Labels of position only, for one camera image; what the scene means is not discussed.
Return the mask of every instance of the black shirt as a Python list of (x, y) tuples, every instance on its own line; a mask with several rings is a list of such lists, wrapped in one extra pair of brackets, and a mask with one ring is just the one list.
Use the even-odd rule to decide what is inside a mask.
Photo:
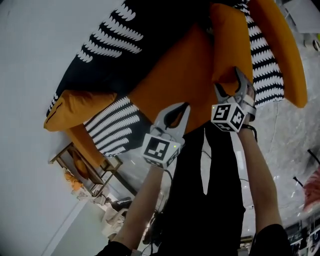
[[(132, 251), (119, 242), (110, 242), (97, 256), (130, 256)], [(291, 256), (288, 235), (279, 224), (265, 227), (254, 238), (250, 256)]]

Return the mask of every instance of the orange cushion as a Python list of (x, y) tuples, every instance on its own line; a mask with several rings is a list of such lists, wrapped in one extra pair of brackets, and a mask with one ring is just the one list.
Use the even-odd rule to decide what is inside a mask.
[(284, 97), (299, 108), (308, 101), (304, 68), (292, 32), (273, 0), (250, 0), (250, 14), (261, 29), (283, 75)]
[(80, 156), (75, 150), (72, 151), (72, 158), (74, 166), (78, 173), (81, 175), (81, 177), (87, 180), (89, 178), (87, 166), (84, 161), (81, 160)]
[(83, 124), (71, 127), (70, 129), (65, 130), (65, 132), (80, 154), (94, 168), (98, 168), (104, 162), (104, 156), (96, 148), (94, 141), (89, 136), (89, 133)]
[(188, 102), (191, 106), (186, 132), (210, 120), (216, 99), (212, 76), (212, 46), (198, 25), (171, 47), (129, 98), (152, 122), (168, 106)]
[(50, 132), (63, 131), (77, 126), (109, 106), (115, 93), (65, 90), (44, 122)]
[(229, 95), (238, 88), (234, 67), (253, 83), (250, 38), (245, 15), (221, 3), (212, 4), (210, 18), (214, 35), (212, 82), (220, 83)]

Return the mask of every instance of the forearm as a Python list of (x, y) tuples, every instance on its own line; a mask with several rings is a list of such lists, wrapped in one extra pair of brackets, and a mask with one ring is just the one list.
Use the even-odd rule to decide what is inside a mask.
[(250, 191), (259, 232), (270, 224), (281, 224), (277, 189), (260, 148), (249, 129), (238, 133), (244, 150)]
[(150, 221), (158, 200), (164, 171), (151, 166), (141, 189), (135, 196), (123, 227), (113, 241), (122, 243), (129, 249), (136, 249)]

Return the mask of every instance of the black wire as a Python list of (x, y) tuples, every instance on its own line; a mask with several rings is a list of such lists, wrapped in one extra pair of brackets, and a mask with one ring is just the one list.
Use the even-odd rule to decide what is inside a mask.
[(297, 179), (297, 177), (296, 176), (294, 176), (293, 177), (293, 179), (296, 181), (296, 182), (298, 182), (299, 184), (300, 184), (300, 186), (301, 187), (304, 187), (304, 185)]
[[(171, 184), (170, 184), (170, 188), (169, 188), (169, 195), (170, 195), (171, 187), (172, 187), (172, 183), (174, 182), (174, 179), (173, 179), (170, 171), (168, 171), (167, 169), (163, 169), (163, 170), (169, 175), (170, 180), (171, 180)], [(168, 202), (168, 201), (165, 202), (165, 204), (164, 204), (164, 206), (163, 206), (163, 208), (162, 208), (162, 211), (165, 209), (167, 202)], [(152, 232), (151, 235), (150, 235), (150, 246), (151, 246), (150, 255), (152, 255), (152, 254), (154, 253), (153, 232)]]
[(243, 124), (243, 125), (241, 126), (241, 129), (243, 129), (243, 128), (249, 129), (249, 130), (253, 131), (255, 141), (258, 142), (257, 130), (256, 130), (252, 125), (250, 125), (250, 124)]
[(314, 159), (318, 162), (318, 164), (320, 165), (320, 161), (319, 161), (319, 159), (316, 157), (316, 155), (315, 155), (310, 149), (308, 149), (307, 152), (308, 152), (311, 156), (313, 156), (313, 158), (314, 158)]
[(204, 150), (202, 150), (203, 153), (205, 153), (210, 159), (211, 159), (211, 156)]
[(172, 175), (171, 175), (170, 171), (165, 170), (165, 169), (164, 169), (164, 171), (169, 175), (170, 180), (171, 180), (171, 185), (172, 185), (172, 182), (174, 181), (174, 179), (172, 178)]
[(143, 249), (143, 251), (141, 252), (141, 255), (144, 254), (144, 251), (145, 251), (148, 247), (149, 247), (149, 245), (147, 245), (147, 246)]

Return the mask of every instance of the person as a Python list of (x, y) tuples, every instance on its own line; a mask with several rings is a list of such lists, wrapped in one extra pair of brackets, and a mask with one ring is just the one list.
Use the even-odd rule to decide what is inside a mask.
[[(112, 207), (115, 211), (119, 212), (119, 211), (121, 211), (122, 209), (129, 209), (129, 207), (130, 207), (130, 205), (131, 205), (131, 203), (132, 203), (132, 199), (131, 199), (131, 197), (127, 196), (127, 197), (125, 197), (125, 198), (122, 198), (121, 200), (112, 201), (112, 199), (111, 199), (110, 197), (107, 197), (107, 198), (105, 199), (105, 203), (106, 203), (106, 204), (107, 204), (107, 203), (111, 204), (111, 207)], [(127, 212), (125, 211), (125, 212), (122, 214), (122, 216), (123, 216), (123, 217), (126, 217), (126, 215), (127, 215)]]
[[(211, 147), (206, 195), (200, 170), (204, 133)], [(255, 211), (256, 235), (250, 255), (292, 255), (282, 227), (276, 186), (253, 132), (242, 128), (238, 137), (244, 150)], [(184, 139), (185, 146), (177, 157), (169, 198), (163, 210), (162, 242), (157, 255), (236, 256), (245, 208), (231, 135), (209, 121), (185, 134)], [(123, 227), (97, 256), (129, 256), (138, 248), (154, 213), (163, 173), (160, 168), (150, 167)], [(207, 210), (190, 208), (190, 202), (206, 206)]]

